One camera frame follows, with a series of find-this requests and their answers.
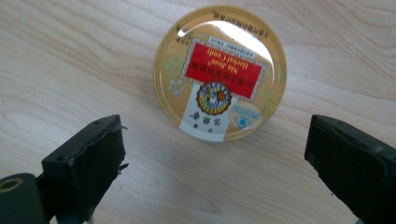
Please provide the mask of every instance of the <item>tin lid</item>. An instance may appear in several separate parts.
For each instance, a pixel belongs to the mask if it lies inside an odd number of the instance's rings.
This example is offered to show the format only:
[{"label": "tin lid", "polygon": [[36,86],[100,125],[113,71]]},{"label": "tin lid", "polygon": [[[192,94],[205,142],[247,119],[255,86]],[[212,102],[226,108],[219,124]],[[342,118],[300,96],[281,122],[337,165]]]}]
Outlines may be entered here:
[{"label": "tin lid", "polygon": [[286,60],[274,31],[238,7],[193,11],[163,38],[154,83],[177,127],[213,142],[258,130],[286,87]]}]

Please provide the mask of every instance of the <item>light wood surface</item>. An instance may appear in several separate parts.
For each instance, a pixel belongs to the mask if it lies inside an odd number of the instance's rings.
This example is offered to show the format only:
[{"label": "light wood surface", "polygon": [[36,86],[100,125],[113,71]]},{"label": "light wood surface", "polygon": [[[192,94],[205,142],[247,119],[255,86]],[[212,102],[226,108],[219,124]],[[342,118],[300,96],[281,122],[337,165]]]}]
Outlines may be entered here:
[{"label": "light wood surface", "polygon": [[[266,20],[288,61],[280,107],[259,131],[212,144],[165,116],[156,49],[198,7]],[[93,120],[120,114],[125,170],[95,223],[355,223],[304,160],[312,114],[396,147],[396,2],[0,1],[0,177],[41,160]]]}]

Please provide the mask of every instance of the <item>wooden table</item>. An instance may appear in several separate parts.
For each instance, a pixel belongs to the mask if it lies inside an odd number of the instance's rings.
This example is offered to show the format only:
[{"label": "wooden table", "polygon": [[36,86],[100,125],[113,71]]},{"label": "wooden table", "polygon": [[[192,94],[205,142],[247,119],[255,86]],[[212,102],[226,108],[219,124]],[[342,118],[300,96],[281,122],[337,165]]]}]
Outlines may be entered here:
[{"label": "wooden table", "polygon": [[221,144],[176,128],[153,89],[164,34],[209,2],[2,0],[0,177],[41,174],[41,160],[77,131],[120,114],[130,167],[95,223],[355,223],[304,160],[304,147],[313,114],[396,147],[396,2],[210,4],[262,17],[288,61],[274,116]]}]

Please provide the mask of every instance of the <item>gold tin lid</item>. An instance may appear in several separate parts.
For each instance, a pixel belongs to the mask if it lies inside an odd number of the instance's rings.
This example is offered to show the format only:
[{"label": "gold tin lid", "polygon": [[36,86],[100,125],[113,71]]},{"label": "gold tin lid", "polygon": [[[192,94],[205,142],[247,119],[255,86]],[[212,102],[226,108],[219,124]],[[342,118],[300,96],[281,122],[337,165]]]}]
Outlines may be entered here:
[{"label": "gold tin lid", "polygon": [[163,38],[154,83],[163,110],[199,139],[223,142],[258,130],[286,87],[286,59],[274,31],[238,7],[198,9]]}]

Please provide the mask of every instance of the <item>red label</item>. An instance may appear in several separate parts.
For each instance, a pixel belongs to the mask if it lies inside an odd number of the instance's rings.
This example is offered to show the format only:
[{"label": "red label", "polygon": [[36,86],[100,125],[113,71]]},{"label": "red label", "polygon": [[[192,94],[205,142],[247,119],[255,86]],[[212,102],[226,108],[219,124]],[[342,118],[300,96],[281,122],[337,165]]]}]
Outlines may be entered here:
[{"label": "red label", "polygon": [[196,43],[186,77],[224,83],[231,92],[250,99],[261,71],[261,65]]}]

